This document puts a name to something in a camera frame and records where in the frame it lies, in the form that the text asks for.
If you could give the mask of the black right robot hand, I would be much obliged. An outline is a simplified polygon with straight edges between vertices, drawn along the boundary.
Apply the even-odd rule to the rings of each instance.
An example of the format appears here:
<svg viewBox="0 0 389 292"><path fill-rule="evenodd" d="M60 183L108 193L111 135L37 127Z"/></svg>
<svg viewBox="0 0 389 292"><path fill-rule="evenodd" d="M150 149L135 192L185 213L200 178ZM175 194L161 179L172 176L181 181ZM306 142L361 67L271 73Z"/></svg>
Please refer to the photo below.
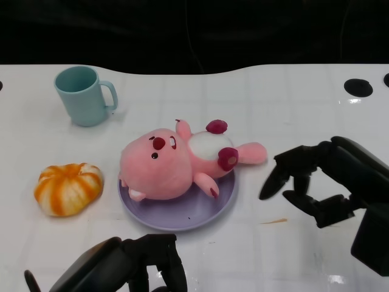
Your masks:
<svg viewBox="0 0 389 292"><path fill-rule="evenodd" d="M365 209L351 254L382 277L388 276L388 165L351 139L334 136L315 146L301 145L274 157L276 166L259 193L273 197L294 179L283 196L315 218L318 228L339 223ZM311 175L317 169L350 191L317 201L308 195Z"/></svg>

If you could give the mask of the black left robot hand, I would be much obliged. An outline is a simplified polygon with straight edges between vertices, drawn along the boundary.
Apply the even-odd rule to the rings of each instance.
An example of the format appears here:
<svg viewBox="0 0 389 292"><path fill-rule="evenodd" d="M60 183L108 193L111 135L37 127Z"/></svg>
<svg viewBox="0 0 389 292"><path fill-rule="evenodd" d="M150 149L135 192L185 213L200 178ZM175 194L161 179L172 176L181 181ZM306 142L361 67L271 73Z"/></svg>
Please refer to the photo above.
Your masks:
<svg viewBox="0 0 389 292"><path fill-rule="evenodd" d="M149 291L148 266L165 285L159 291L187 291L187 280L174 234L148 234L136 240L113 237L84 252L55 282L51 291Z"/></svg>

